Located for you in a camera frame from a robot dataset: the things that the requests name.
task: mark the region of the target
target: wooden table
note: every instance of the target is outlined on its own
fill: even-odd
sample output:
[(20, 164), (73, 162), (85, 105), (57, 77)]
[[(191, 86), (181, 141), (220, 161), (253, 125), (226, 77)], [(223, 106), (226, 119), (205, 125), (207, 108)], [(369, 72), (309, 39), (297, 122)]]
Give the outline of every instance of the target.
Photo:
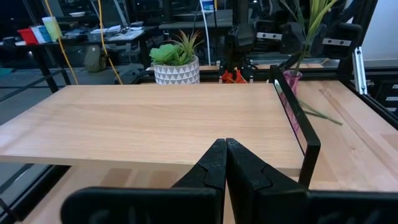
[(308, 116), (321, 140), (311, 189), (398, 191), (398, 132), (339, 81), (298, 83), (298, 98), (343, 123)]
[[(322, 142), (311, 189), (398, 191), (398, 133), (393, 127), (338, 81), (300, 82), (298, 97), (344, 123), (338, 126), (308, 116)], [(59, 224), (62, 202), (84, 187), (167, 188), (182, 175), (184, 172), (72, 167), (23, 223)], [(228, 192), (224, 223), (234, 223)]]
[(265, 83), (67, 86), (0, 126), (0, 159), (186, 171), (218, 138), (300, 172), (300, 146)]

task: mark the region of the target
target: black mount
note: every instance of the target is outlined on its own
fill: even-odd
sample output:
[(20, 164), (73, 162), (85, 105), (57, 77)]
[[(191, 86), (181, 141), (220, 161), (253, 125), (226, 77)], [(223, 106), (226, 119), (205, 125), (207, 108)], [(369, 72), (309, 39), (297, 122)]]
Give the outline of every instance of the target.
[(222, 224), (226, 179), (237, 224), (396, 223), (398, 194), (308, 190), (235, 139), (216, 140), (171, 189), (79, 190), (62, 223)]

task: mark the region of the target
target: green plant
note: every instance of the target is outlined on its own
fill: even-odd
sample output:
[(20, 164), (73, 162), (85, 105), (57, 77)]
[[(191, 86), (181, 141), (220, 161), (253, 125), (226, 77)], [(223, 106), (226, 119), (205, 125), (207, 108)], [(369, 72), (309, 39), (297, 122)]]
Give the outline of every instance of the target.
[(295, 12), (291, 10), (289, 5), (285, 0), (280, 0), (281, 3), (289, 10), (289, 12), (293, 15), (294, 19), (302, 26), (303, 35), (305, 37), (305, 45), (304, 49), (300, 53), (300, 58), (297, 62), (296, 68), (294, 70), (294, 74), (297, 75), (299, 71), (300, 64), (304, 60), (304, 58), (308, 55), (309, 48), (308, 46), (312, 43), (313, 38), (317, 34), (316, 31), (321, 24), (323, 16), (333, 7), (333, 5), (337, 2), (337, 0), (310, 0), (310, 20), (305, 21), (303, 17), (303, 12), (300, 7), (300, 0), (294, 0)]
[(196, 43), (199, 32), (189, 36), (180, 31), (181, 36), (177, 36), (177, 40), (172, 40), (174, 44), (164, 44), (158, 49), (153, 48), (150, 51), (150, 57), (154, 64), (179, 66), (186, 65), (193, 61), (195, 48), (202, 43)]

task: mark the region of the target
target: wooden block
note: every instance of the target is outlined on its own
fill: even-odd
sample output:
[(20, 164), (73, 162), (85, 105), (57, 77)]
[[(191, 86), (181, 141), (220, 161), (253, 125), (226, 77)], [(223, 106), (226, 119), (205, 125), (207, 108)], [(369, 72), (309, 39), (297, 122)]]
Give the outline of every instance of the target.
[(287, 175), (303, 155), (271, 84), (67, 86), (0, 126), (8, 162), (189, 170), (235, 138)]

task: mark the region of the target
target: white planter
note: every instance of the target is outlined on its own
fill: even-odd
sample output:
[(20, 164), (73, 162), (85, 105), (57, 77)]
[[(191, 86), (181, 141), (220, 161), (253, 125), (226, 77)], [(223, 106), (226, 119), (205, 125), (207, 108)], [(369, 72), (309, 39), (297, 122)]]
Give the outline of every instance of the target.
[(154, 65), (156, 83), (161, 85), (199, 84), (199, 59), (197, 56), (194, 58), (188, 65)]

